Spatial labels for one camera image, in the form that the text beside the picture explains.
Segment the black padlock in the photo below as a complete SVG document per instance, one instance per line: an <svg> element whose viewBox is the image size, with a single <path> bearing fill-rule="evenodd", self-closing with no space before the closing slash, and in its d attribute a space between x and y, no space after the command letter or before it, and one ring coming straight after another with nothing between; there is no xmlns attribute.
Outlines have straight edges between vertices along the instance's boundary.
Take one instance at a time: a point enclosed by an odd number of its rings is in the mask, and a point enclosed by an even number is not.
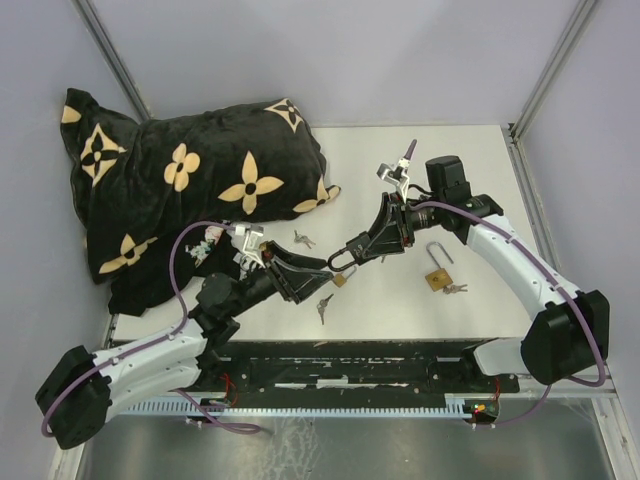
<svg viewBox="0 0 640 480"><path fill-rule="evenodd" d="M364 265L368 262L366 253L370 241L371 238L366 232L362 232L351 239L343 248L329 256L327 259L328 268L334 273L342 273L351 267ZM349 260L346 263L337 265L336 261L345 255L349 257Z"/></svg>

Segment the large padlock keys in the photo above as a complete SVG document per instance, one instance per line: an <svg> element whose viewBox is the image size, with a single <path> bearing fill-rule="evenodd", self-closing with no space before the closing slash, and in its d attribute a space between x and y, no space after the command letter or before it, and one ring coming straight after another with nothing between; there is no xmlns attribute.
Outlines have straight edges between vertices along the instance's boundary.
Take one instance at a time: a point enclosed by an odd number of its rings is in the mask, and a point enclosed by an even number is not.
<svg viewBox="0 0 640 480"><path fill-rule="evenodd" d="M307 235L301 234L297 230L294 231L294 243L305 245L309 249L312 249L316 245Z"/></svg>

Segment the small brass padlock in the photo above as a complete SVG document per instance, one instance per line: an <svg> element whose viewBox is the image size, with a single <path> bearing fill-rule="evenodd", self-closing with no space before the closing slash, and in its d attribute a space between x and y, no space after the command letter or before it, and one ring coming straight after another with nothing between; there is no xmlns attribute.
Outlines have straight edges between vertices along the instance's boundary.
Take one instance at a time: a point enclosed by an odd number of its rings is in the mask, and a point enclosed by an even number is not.
<svg viewBox="0 0 640 480"><path fill-rule="evenodd" d="M356 266L352 266L349 269L346 269L342 272L339 272L334 275L332 282L337 288L342 288L346 285L349 278L352 277L357 271Z"/></svg>

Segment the small padlock keys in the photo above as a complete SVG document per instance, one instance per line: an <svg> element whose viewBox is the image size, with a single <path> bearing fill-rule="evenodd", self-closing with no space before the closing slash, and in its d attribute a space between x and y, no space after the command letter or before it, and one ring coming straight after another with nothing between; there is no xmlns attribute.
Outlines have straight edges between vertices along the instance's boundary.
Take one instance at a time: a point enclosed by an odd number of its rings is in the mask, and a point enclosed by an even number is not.
<svg viewBox="0 0 640 480"><path fill-rule="evenodd" d="M325 311L326 308L330 302L330 300L334 297L333 294L330 294L329 296L321 299L318 304L317 304L317 312L319 315L319 318L321 320L321 324L324 325L325 324Z"/></svg>

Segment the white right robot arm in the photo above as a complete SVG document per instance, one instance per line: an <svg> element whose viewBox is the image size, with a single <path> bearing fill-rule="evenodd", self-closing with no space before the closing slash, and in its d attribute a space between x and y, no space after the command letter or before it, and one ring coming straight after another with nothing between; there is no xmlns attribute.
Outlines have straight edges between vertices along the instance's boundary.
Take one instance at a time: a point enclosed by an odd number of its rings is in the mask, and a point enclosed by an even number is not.
<svg viewBox="0 0 640 480"><path fill-rule="evenodd" d="M549 386L570 380L600 387L606 380L610 305L598 290L585 292L532 252L503 209L488 195L475 195L457 156L426 162L431 192L408 197L410 157L381 164L378 177L391 184L372 226L351 241L355 264L401 254L418 231L441 227L485 260L516 295L531 325L521 340L487 341L458 368L467 389L481 391L496 375L521 367Z"/></svg>

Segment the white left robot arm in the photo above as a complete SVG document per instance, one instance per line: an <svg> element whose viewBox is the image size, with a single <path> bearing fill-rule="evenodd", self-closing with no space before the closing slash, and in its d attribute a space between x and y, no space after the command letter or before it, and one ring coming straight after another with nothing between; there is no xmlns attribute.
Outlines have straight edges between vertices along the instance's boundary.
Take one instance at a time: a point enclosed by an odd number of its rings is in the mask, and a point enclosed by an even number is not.
<svg viewBox="0 0 640 480"><path fill-rule="evenodd" d="M42 433L63 450L75 448L113 417L156 395L221 378L217 349L238 331L237 317L273 295L299 304L333 275L325 260L263 244L257 264L242 279L208 275L196 306L179 323L120 347L89 352L77 346L62 355L35 394Z"/></svg>

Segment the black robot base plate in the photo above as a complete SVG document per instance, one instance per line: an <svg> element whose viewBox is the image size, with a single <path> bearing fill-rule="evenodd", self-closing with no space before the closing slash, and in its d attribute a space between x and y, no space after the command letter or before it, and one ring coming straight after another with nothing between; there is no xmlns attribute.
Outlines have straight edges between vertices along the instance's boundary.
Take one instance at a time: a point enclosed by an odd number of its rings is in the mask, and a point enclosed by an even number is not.
<svg viewBox="0 0 640 480"><path fill-rule="evenodd" d="M231 341L205 355L193 392L376 389L417 394L512 394L513 373L489 376L472 358L477 340Z"/></svg>

